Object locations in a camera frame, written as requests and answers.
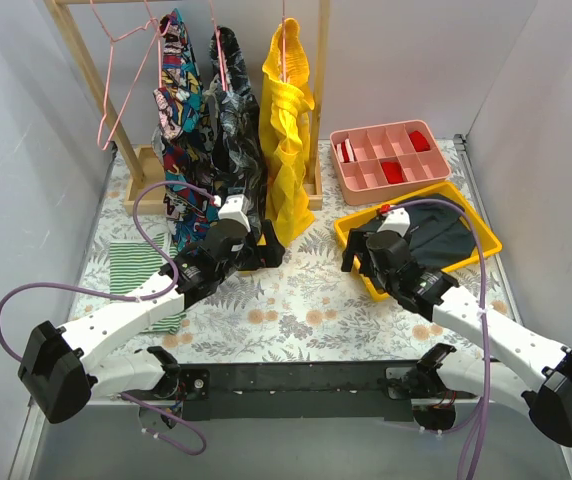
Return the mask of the dark navy shorts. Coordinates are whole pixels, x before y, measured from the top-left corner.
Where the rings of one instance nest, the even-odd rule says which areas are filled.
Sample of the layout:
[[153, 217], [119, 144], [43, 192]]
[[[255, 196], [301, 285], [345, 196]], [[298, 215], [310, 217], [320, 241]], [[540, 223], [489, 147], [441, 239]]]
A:
[[476, 249], [472, 233], [460, 214], [446, 207], [445, 202], [462, 207], [441, 194], [413, 197], [401, 204], [416, 200], [431, 202], [405, 207], [410, 215], [410, 228], [403, 237], [418, 264], [428, 269], [444, 268], [468, 259]]

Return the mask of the pink wire hanger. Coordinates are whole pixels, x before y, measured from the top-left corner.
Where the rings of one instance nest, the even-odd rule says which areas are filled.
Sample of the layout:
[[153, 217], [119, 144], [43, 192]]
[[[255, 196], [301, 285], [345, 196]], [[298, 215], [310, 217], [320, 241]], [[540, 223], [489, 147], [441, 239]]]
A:
[[158, 86], [156, 30], [160, 17], [149, 1], [138, 1], [140, 17], [120, 26], [109, 15], [108, 1], [91, 1], [92, 14], [107, 40], [106, 72], [100, 88], [100, 121], [96, 143], [105, 150], [117, 141], [118, 130], [131, 110], [133, 94], [140, 79], [154, 70]]

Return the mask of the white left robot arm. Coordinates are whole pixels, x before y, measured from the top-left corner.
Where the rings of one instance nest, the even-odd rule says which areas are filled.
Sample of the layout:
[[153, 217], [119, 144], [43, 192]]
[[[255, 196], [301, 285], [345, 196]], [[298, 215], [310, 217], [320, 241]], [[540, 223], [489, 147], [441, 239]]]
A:
[[50, 322], [29, 337], [18, 377], [52, 424], [64, 422], [92, 399], [142, 391], [166, 400], [182, 384], [181, 367], [159, 346], [125, 357], [112, 352], [172, 315], [213, 295], [238, 271], [277, 268], [285, 253], [271, 221], [261, 224], [264, 242], [232, 220], [219, 221], [206, 238], [163, 265], [135, 294], [137, 302], [113, 302], [57, 328]]

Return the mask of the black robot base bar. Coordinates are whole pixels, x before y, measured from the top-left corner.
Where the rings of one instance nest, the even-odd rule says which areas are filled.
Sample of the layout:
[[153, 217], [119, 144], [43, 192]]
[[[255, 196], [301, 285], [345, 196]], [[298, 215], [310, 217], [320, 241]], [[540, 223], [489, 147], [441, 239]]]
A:
[[188, 421], [379, 418], [432, 430], [456, 423], [455, 395], [411, 361], [187, 364], [142, 400]]

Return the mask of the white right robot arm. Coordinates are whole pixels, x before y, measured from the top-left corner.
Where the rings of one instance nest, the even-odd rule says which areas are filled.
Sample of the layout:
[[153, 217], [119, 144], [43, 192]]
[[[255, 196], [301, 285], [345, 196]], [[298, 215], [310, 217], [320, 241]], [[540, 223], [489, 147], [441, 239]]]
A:
[[390, 230], [352, 229], [342, 269], [360, 264], [405, 310], [480, 346], [516, 374], [518, 397], [549, 439], [572, 447], [572, 347], [542, 337], [494, 309], [485, 309], [449, 274], [420, 265], [406, 241]]

